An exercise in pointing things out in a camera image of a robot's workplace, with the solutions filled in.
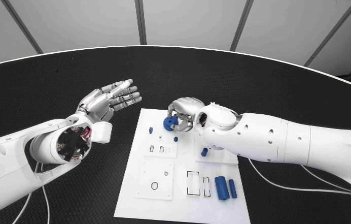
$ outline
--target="black tabletop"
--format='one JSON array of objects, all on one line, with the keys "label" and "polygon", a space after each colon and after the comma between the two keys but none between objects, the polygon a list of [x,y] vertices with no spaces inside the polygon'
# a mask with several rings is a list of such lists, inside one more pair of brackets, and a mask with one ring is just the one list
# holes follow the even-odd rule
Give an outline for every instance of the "black tabletop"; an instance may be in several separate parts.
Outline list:
[{"label": "black tabletop", "polygon": [[[115,113],[110,142],[95,143],[82,164],[46,185],[50,223],[159,223],[113,217],[141,108],[167,109],[172,100],[190,96],[238,114],[267,114],[302,124],[351,129],[351,85],[335,78],[237,53],[131,46],[53,53],[0,64],[0,136],[66,118],[95,88],[125,79],[133,79],[142,101]],[[338,190],[299,165],[253,163],[276,184]],[[238,169],[251,223],[351,223],[348,195],[272,186],[241,157]],[[330,174],[313,173],[351,188]],[[0,223],[13,222],[24,202],[26,197],[0,211]],[[17,223],[46,221],[38,189]]]}]

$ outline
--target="white robotic arm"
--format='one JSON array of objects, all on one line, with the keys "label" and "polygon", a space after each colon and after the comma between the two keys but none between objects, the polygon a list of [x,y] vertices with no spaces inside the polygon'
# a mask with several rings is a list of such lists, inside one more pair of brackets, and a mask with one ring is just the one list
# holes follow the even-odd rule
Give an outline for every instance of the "white robotic arm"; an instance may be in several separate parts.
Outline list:
[{"label": "white robotic arm", "polygon": [[[182,108],[194,104],[194,114],[184,114]],[[204,106],[194,98],[175,100],[172,107],[191,121],[210,149],[225,149],[261,162],[309,166],[351,183],[351,130],[303,125],[261,114],[237,115],[214,103]]]},{"label": "white robotic arm", "polygon": [[[0,209],[72,170],[86,157],[92,142],[108,143],[113,112],[141,101],[129,79],[95,89],[66,119],[50,120],[0,137]],[[61,164],[49,171],[31,171],[24,146],[41,164]]]}]

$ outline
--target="circular opening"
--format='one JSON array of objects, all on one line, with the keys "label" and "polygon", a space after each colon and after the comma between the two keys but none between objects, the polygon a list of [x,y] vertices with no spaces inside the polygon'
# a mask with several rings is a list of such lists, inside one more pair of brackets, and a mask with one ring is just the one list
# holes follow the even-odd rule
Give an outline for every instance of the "circular opening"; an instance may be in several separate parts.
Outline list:
[{"label": "circular opening", "polygon": [[156,190],[156,188],[158,188],[158,183],[156,183],[156,182],[152,182],[152,183],[151,183],[151,188],[152,188],[154,190]]}]

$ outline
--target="white cable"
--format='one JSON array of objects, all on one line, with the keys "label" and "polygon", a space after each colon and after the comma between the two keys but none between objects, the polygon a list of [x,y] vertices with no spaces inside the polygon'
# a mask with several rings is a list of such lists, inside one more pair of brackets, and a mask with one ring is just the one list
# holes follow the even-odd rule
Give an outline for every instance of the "white cable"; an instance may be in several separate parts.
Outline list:
[{"label": "white cable", "polygon": [[[34,173],[36,173],[36,170],[37,170],[37,166],[38,166],[38,162],[36,163],[36,166],[34,166]],[[23,205],[23,207],[21,207],[21,210],[20,210],[20,213],[18,213],[18,215],[17,215],[17,218],[15,218],[14,221],[13,221],[13,224],[15,224],[15,222],[17,222],[20,216],[21,216],[21,213],[23,213],[26,207],[27,207],[27,202],[28,202],[28,200],[30,200],[30,197],[31,197],[31,193],[30,193],[28,196],[27,196],[26,203],[24,203],[24,205]]]},{"label": "white cable", "polygon": [[300,166],[303,167],[303,169],[306,170],[306,172],[307,172],[315,178],[318,178],[322,182],[325,182],[326,184],[332,185],[333,187],[336,187],[336,188],[339,188],[339,189],[342,189],[342,190],[351,192],[351,189],[346,189],[346,188],[343,188],[343,187],[339,187],[338,185],[335,185],[335,184],[332,184],[330,182],[325,181],[320,177],[318,177],[318,176],[316,176],[316,175],[306,169],[306,167],[305,167],[303,165],[300,165]]},{"label": "white cable", "polygon": [[46,196],[46,188],[44,186],[41,187],[41,192],[43,192],[43,196],[46,198],[46,207],[47,207],[47,224],[50,224],[50,207],[49,207],[49,200],[47,200],[47,196]]},{"label": "white cable", "polygon": [[280,185],[277,185],[277,184],[274,184],[273,182],[270,182],[264,177],[263,177],[263,175],[260,174],[260,172],[257,171],[257,174],[260,175],[260,177],[273,185],[273,186],[276,186],[276,187],[280,187],[280,188],[283,188],[283,189],[289,189],[289,190],[296,190],[296,191],[307,191],[307,192],[326,192],[326,193],[336,193],[336,194],[345,194],[345,195],[351,195],[351,193],[348,193],[348,192],[342,192],[342,191],[336,191],[336,190],[326,190],[326,189],[307,189],[307,188],[293,188],[293,187],[284,187],[284,186],[280,186]]}]

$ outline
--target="gray wall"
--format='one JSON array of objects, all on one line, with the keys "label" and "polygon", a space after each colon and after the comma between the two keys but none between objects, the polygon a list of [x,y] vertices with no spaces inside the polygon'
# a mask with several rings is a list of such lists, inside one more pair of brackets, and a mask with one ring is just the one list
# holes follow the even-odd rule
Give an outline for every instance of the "gray wall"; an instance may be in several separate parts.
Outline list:
[{"label": "gray wall", "polygon": [[231,50],[351,72],[351,0],[1,0],[0,61],[116,45]]}]

